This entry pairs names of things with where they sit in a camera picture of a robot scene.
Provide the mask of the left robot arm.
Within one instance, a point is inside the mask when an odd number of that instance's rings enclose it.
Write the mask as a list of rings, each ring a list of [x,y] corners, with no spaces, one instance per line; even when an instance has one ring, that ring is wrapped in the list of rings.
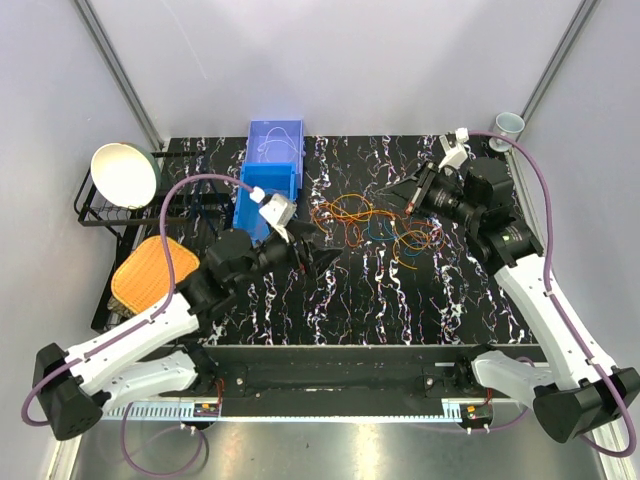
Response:
[[[226,230],[200,266],[144,312],[79,345],[41,348],[32,390],[21,407],[23,422],[48,427],[55,439],[66,441],[131,402],[173,391],[208,394],[216,367],[203,348],[187,347],[156,360],[147,355],[186,335],[211,332],[236,306],[241,288],[271,272],[293,269],[310,278],[324,273],[342,251],[316,246],[308,238],[316,230],[292,220],[259,244],[244,230]]]

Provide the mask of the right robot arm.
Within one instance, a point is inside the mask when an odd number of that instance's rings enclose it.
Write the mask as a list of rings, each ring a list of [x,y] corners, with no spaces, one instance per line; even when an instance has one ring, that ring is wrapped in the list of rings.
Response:
[[[457,390],[470,397],[497,390],[565,443],[619,419],[639,394],[639,374],[604,352],[546,273],[548,259],[515,213],[513,190],[503,161],[479,158],[463,178],[429,162],[382,192],[409,216],[436,214],[464,228],[469,252],[516,305],[549,364],[536,368],[479,347],[458,360]]]

